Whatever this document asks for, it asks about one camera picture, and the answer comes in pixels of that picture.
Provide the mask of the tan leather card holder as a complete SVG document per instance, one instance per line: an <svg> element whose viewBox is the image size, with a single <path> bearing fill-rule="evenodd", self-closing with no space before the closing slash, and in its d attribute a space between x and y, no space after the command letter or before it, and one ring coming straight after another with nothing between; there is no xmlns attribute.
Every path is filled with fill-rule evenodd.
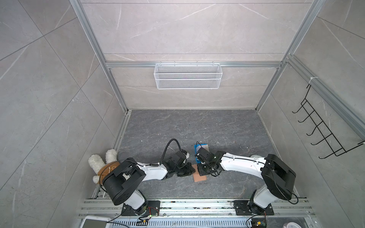
<svg viewBox="0 0 365 228"><path fill-rule="evenodd" d="M207 176L201 176L199 174L197 164L192 165L192 167L195 170L195 172L193 173L194 182L201 182L201 181L206 181L207 180Z"/></svg>

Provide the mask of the blue plastic card tray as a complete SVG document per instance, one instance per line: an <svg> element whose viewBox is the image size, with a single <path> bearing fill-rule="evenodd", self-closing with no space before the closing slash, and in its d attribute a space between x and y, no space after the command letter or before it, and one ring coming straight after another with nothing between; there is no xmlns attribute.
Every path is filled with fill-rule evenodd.
<svg viewBox="0 0 365 228"><path fill-rule="evenodd" d="M205 144L205 143L198 143L194 146L195 154L198 154L199 149L202 148L201 147L202 144Z"/></svg>

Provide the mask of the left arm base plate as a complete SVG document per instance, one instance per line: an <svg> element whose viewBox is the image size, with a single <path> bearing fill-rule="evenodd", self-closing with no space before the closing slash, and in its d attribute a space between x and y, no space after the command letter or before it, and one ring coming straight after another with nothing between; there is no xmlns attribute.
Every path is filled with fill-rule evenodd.
<svg viewBox="0 0 365 228"><path fill-rule="evenodd" d="M148 217L158 216L161 202L159 200L151 200L145 202L140 208L133 209L129 205L124 205L121 216L140 216Z"/></svg>

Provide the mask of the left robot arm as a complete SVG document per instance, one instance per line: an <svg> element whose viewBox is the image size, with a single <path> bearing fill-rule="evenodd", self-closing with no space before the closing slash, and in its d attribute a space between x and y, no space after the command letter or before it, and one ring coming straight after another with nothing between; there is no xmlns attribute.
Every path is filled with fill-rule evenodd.
<svg viewBox="0 0 365 228"><path fill-rule="evenodd" d="M195 173L190 162L187 162L189 154L180 150L159 163L141 163L133 158L127 158L122 162L112 163L116 168L107 172L100 179L114 205L125 204L131 207L136 214L142 214L148 204L148 200L138 190L144 181L166 180L176 175L177 177L190 176Z"/></svg>

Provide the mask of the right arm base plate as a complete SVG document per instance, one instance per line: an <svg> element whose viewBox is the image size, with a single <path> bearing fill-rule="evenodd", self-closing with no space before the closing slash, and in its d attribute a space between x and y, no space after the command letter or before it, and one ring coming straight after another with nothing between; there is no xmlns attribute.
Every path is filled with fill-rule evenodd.
<svg viewBox="0 0 365 228"><path fill-rule="evenodd" d="M233 207L237 216L251 216L251 215L274 215L271 204L266 208L261 208L248 200L235 200Z"/></svg>

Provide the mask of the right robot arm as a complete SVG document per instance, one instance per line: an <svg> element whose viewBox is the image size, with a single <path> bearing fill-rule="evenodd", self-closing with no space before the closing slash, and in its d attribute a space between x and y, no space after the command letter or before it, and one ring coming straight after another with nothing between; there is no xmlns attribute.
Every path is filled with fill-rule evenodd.
<svg viewBox="0 0 365 228"><path fill-rule="evenodd" d="M263 179L264 185L253 192L248 202L248 208L254 214L263 213L277 199L290 202L296 196L293 193L296 173L274 154L243 157L223 151L214 154L196 146L195 157L201 176L217 177L223 171L235 171Z"/></svg>

